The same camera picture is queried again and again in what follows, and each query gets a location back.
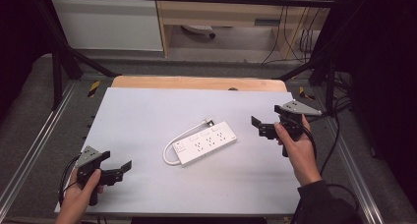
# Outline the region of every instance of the sleeve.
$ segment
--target sleeve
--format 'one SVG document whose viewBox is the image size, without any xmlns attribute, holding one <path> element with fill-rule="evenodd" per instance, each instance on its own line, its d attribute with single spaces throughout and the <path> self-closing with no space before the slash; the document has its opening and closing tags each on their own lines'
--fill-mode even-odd
<svg viewBox="0 0 417 224">
<path fill-rule="evenodd" d="M 298 189 L 301 207 L 297 223 L 361 224 L 362 219 L 344 199 L 334 198 L 325 181 L 318 181 Z"/>
</svg>

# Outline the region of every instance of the white cabinet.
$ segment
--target white cabinet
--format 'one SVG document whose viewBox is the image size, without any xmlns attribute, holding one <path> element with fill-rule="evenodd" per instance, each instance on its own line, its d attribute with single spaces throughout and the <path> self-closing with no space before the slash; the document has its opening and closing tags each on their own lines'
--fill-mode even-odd
<svg viewBox="0 0 417 224">
<path fill-rule="evenodd" d="M 154 1 L 52 2 L 73 48 L 162 51 Z"/>
</svg>

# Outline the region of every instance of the finger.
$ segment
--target finger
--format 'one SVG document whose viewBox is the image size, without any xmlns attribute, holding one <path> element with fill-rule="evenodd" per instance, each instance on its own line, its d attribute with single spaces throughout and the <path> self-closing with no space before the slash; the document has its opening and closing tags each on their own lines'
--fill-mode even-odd
<svg viewBox="0 0 417 224">
<path fill-rule="evenodd" d="M 77 182 L 77 172 L 78 172 L 78 168 L 74 168 L 73 171 L 71 172 L 71 177 L 70 177 L 70 184 L 73 184 L 75 182 Z"/>
<path fill-rule="evenodd" d="M 98 193 L 102 194 L 104 192 L 104 186 L 98 186 Z"/>
<path fill-rule="evenodd" d="M 306 129 L 308 129 L 308 130 L 310 131 L 310 124 L 309 124 L 309 122 L 307 121 L 307 119 L 306 119 L 306 117 L 304 116 L 304 114 L 303 114 L 302 121 L 303 121 L 303 126 L 304 126 Z"/>
<path fill-rule="evenodd" d="M 291 146 L 294 140 L 292 140 L 291 136 L 284 129 L 284 127 L 282 127 L 282 125 L 279 123 L 275 123 L 274 126 L 275 126 L 275 130 L 276 130 L 276 133 L 278 134 L 279 139 L 282 141 L 285 147 Z"/>
<path fill-rule="evenodd" d="M 97 186 L 98 182 L 100 181 L 101 170 L 95 169 L 95 171 L 89 177 L 86 185 L 83 188 L 83 193 L 91 194 L 94 188 Z"/>
</svg>

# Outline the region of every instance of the white power strip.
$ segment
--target white power strip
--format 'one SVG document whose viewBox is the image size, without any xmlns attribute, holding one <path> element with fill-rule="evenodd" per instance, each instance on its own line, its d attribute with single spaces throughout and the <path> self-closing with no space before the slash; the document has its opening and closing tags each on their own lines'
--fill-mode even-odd
<svg viewBox="0 0 417 224">
<path fill-rule="evenodd" d="M 236 140 L 236 135 L 229 125 L 226 122 L 221 122 L 187 138 L 178 140 L 172 145 L 181 164 L 184 165 L 205 157 L 226 145 L 234 143 Z"/>
</svg>

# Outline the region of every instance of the wrist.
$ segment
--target wrist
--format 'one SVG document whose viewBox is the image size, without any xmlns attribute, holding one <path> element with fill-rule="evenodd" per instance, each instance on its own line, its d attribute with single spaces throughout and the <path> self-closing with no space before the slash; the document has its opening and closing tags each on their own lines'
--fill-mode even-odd
<svg viewBox="0 0 417 224">
<path fill-rule="evenodd" d="M 299 179 L 299 183 L 301 187 L 304 187 L 304 186 L 310 185 L 312 183 L 315 183 L 321 180 L 322 180 L 322 177 L 320 176 L 319 172 L 317 172 L 309 176 L 305 176 L 303 177 L 303 179 Z"/>
</svg>

